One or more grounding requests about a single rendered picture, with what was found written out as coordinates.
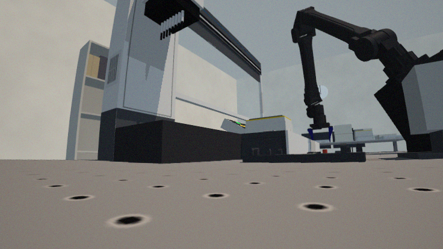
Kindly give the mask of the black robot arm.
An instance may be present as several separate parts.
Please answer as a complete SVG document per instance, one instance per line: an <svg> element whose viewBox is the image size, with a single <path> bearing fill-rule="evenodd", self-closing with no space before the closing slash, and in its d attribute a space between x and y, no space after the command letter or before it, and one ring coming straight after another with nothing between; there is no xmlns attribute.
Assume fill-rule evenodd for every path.
<svg viewBox="0 0 443 249"><path fill-rule="evenodd" d="M298 43L300 49L305 80L304 103L308 106L306 114L313 120L313 115L324 114L324 107L319 104L322 99L317 86L312 50L312 37L316 36L315 29L348 43L349 49L363 62L379 59L385 66L383 71L389 78L386 83L429 58L427 54L418 58L413 51L408 52L397 41L397 36L391 29L377 31L356 26L317 12L312 6L297 11L291 35L293 43Z"/></svg>

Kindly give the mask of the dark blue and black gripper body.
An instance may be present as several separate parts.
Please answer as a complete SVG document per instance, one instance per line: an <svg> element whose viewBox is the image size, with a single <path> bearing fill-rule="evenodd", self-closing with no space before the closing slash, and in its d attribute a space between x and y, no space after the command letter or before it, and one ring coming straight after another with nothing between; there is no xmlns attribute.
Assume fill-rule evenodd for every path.
<svg viewBox="0 0 443 249"><path fill-rule="evenodd" d="M320 115L315 114L314 115L314 124L310 124L310 127L311 128L309 128L309 129L317 130L317 129L329 128L329 127L333 127L333 126L330 126L329 123L325 123L324 114L320 114Z"/></svg>

